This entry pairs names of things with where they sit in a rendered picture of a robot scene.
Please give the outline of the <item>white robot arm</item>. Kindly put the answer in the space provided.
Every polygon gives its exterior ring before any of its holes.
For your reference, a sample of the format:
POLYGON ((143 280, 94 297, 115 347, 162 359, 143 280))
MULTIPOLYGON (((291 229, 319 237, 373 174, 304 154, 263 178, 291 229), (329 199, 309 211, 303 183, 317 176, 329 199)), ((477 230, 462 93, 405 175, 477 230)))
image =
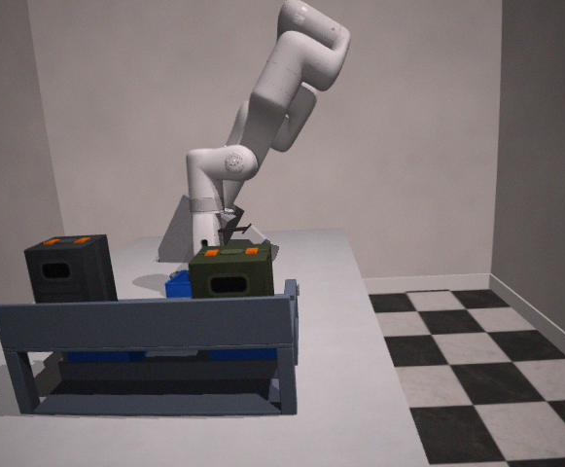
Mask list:
POLYGON ((186 155, 191 212, 235 212, 244 182, 258 173, 269 149, 284 153, 292 147, 314 109, 316 90, 335 82, 350 41, 345 27, 316 9, 299 0, 284 2, 276 45, 225 147, 186 155))

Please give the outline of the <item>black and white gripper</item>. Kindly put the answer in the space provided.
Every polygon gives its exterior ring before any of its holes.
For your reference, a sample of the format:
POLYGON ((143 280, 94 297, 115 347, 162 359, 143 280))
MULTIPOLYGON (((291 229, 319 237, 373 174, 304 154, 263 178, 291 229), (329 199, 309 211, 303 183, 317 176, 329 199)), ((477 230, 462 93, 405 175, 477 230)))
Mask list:
POLYGON ((202 246, 224 245, 221 213, 225 210, 208 212, 191 212, 193 215, 193 249, 194 256, 202 246))

